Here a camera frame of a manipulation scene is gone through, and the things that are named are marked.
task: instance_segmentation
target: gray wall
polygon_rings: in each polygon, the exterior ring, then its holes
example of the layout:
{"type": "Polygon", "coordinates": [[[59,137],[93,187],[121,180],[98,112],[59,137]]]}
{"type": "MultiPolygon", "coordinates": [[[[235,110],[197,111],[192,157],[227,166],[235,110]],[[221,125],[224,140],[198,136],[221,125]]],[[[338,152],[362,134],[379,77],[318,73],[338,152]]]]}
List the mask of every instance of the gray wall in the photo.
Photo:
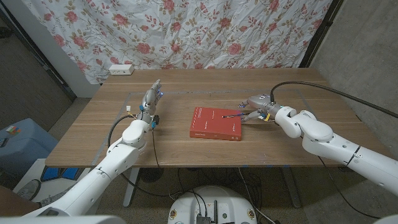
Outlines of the gray wall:
{"type": "MultiPolygon", "coordinates": [[[[397,1],[345,0],[311,67],[333,88],[398,113],[397,1]]],[[[398,158],[398,119],[346,101],[398,158]]]]}
{"type": "Polygon", "coordinates": [[[93,97],[100,85],[90,84],[60,46],[54,41],[44,27],[22,3],[21,0],[2,0],[21,26],[29,34],[39,49],[55,67],[57,72],[69,84],[77,97],[93,97]]]}

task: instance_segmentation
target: black cable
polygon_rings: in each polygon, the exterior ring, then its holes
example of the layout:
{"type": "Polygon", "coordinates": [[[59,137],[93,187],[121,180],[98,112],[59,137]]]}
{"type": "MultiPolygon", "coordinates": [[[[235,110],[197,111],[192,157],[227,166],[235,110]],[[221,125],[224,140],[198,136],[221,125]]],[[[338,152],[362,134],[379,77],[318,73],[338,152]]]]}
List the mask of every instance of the black cable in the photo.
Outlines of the black cable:
{"type": "Polygon", "coordinates": [[[111,130],[109,131],[109,135],[108,135],[108,148],[111,146],[111,136],[112,136],[113,129],[114,129],[114,128],[116,127],[116,125],[117,125],[121,120],[123,120],[124,118],[133,118],[133,116],[131,116],[131,115],[125,115],[125,116],[119,118],[119,119],[112,125],[112,128],[111,128],[111,130]]]}
{"type": "Polygon", "coordinates": [[[180,168],[177,168],[177,176],[178,176],[178,181],[180,182],[180,186],[181,186],[182,192],[185,192],[184,187],[182,187],[182,183],[181,183],[180,168]]]}
{"type": "MultiPolygon", "coordinates": [[[[184,187],[182,186],[181,178],[180,178],[180,168],[177,169],[177,176],[178,176],[178,181],[180,182],[181,189],[182,189],[183,192],[185,192],[184,187]]],[[[193,191],[193,189],[192,189],[192,190],[188,190],[187,192],[193,193],[194,196],[195,196],[195,198],[197,198],[197,196],[199,196],[199,197],[201,198],[201,200],[203,201],[203,204],[205,205],[205,217],[207,217],[207,207],[206,207],[206,202],[205,202],[205,200],[204,200],[200,195],[198,195],[197,193],[195,193],[195,192],[193,191]]],[[[198,198],[197,198],[197,201],[198,201],[198,206],[199,206],[199,213],[201,214],[200,203],[199,203],[198,198]]]]}
{"type": "Polygon", "coordinates": [[[150,192],[148,192],[148,191],[146,191],[146,190],[141,189],[141,188],[138,187],[136,184],[133,184],[123,173],[122,173],[122,177],[125,178],[125,180],[126,180],[127,182],[129,182],[129,184],[131,184],[133,187],[135,187],[135,188],[137,188],[138,190],[140,190],[140,191],[142,191],[142,192],[145,192],[145,193],[147,193],[147,194],[149,194],[149,195],[152,195],[152,196],[157,196],[157,197],[170,197],[171,195],[176,195],[176,194],[183,193],[183,192],[181,192],[181,191],[178,191],[178,192],[175,192],[175,193],[173,193],[173,194],[168,194],[168,195],[153,194],[153,193],[150,193],[150,192]]]}
{"type": "Polygon", "coordinates": [[[349,99],[351,99],[351,100],[360,102],[360,103],[362,103],[362,104],[364,104],[364,105],[366,105],[366,106],[370,106],[370,107],[372,107],[372,108],[374,108],[374,109],[376,109],[376,110],[378,110],[378,111],[381,111],[381,112],[386,113],[386,114],[388,114],[388,115],[391,115],[391,116],[393,116],[393,117],[395,117],[395,118],[398,118],[398,114],[396,114],[396,113],[394,113],[394,112],[391,112],[391,111],[389,111],[389,110],[387,110],[387,109],[384,109],[384,108],[382,108],[382,107],[380,107],[380,106],[377,106],[377,105],[374,105],[374,104],[372,104],[372,103],[369,103],[369,102],[367,102],[367,101],[361,100],[361,99],[359,99],[359,98],[357,98],[357,97],[355,97],[355,96],[351,96],[351,95],[349,95],[349,94],[347,94],[347,93],[343,93],[343,92],[341,92],[341,91],[338,91],[338,90],[335,90],[335,89],[332,89],[332,88],[329,88],[329,87],[326,87],[326,86],[323,86],[323,85],[318,85],[318,84],[309,83],[309,82],[301,82],[301,81],[282,82],[282,83],[277,84],[276,86],[274,86],[274,87],[272,88],[272,90],[271,90],[271,93],[270,93],[271,103],[275,103],[275,99],[274,99],[274,90],[275,90],[276,88],[278,88],[279,86],[285,85],[285,84],[301,84],[301,85],[308,85],[308,86],[313,86],[313,87],[321,88],[321,89],[323,89],[323,90],[327,90],[327,91],[330,91],[330,92],[332,92],[332,93],[339,94],[340,96],[347,97],[347,98],[349,98],[349,99]]]}
{"type": "Polygon", "coordinates": [[[196,194],[196,193],[193,191],[193,189],[192,189],[192,193],[193,193],[193,195],[195,196],[195,198],[197,199],[198,206],[199,206],[199,215],[201,215],[200,203],[199,203],[199,200],[198,200],[197,194],[196,194]]]}
{"type": "Polygon", "coordinates": [[[152,128],[152,140],[154,141],[154,151],[155,151],[155,158],[156,158],[156,164],[157,164],[157,168],[160,169],[160,165],[157,162],[157,156],[156,156],[156,148],[155,148],[155,136],[154,136],[154,129],[152,128]]]}
{"type": "Polygon", "coordinates": [[[330,179],[331,179],[333,185],[335,186],[336,190],[340,193],[340,195],[343,197],[344,201],[346,201],[347,204],[348,204],[353,210],[356,210],[356,211],[359,212],[360,214],[365,215],[365,216],[367,216],[367,217],[375,218],[375,219],[380,219],[380,217],[375,217],[375,216],[373,216],[373,215],[368,215],[368,214],[363,213],[363,212],[359,211],[358,209],[354,208],[354,207],[347,201],[347,199],[344,197],[344,195],[341,193],[340,189],[337,187],[337,185],[336,185],[336,183],[335,183],[335,180],[333,180],[333,177],[331,176],[331,174],[330,174],[330,172],[329,172],[329,169],[327,168],[327,166],[325,165],[325,163],[323,162],[323,160],[321,159],[321,157],[318,156],[318,158],[321,160],[323,166],[325,167],[326,171],[328,172],[329,177],[330,177],[330,179]]]}

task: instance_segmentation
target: book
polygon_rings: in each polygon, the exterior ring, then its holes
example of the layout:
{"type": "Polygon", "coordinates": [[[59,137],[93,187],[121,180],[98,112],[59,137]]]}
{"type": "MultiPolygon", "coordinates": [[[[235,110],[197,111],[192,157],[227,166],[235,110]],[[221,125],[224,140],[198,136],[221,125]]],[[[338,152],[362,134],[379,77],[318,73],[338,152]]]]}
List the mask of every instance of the book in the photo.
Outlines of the book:
{"type": "Polygon", "coordinates": [[[189,136],[240,141],[242,138],[241,117],[223,118],[223,116],[239,113],[241,113],[239,110],[196,107],[193,111],[189,136]]]}

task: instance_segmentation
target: power strip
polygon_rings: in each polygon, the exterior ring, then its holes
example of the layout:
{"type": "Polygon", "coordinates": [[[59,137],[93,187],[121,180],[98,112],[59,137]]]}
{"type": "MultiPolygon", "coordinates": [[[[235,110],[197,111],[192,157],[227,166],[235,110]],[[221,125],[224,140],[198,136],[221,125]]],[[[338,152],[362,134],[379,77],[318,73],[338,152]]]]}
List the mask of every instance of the power strip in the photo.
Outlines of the power strip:
{"type": "Polygon", "coordinates": [[[132,65],[112,65],[109,71],[111,75],[131,75],[134,67],[132,65]]]}

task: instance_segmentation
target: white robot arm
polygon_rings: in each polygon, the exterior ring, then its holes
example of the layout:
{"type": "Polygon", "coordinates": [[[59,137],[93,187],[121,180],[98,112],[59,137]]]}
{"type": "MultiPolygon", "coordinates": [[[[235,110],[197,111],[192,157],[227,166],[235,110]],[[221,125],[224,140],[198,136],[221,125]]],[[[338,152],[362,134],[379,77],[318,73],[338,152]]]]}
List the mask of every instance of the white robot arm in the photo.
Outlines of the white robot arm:
{"type": "Polygon", "coordinates": [[[156,104],[162,97],[160,80],[157,80],[142,99],[141,112],[120,139],[108,148],[106,157],[91,172],[73,186],[63,197],[24,217],[84,215],[97,201],[109,183],[130,168],[138,159],[139,151],[146,146],[144,134],[153,128],[156,104]]]}
{"type": "MultiPolygon", "coordinates": [[[[269,95],[256,95],[239,106],[257,108],[252,114],[269,114],[291,138],[303,138],[303,148],[314,155],[340,162],[377,185],[398,196],[398,161],[359,146],[335,133],[329,125],[317,121],[309,111],[271,103],[269,95]]],[[[248,115],[246,122],[257,116],[248,115]]]]}

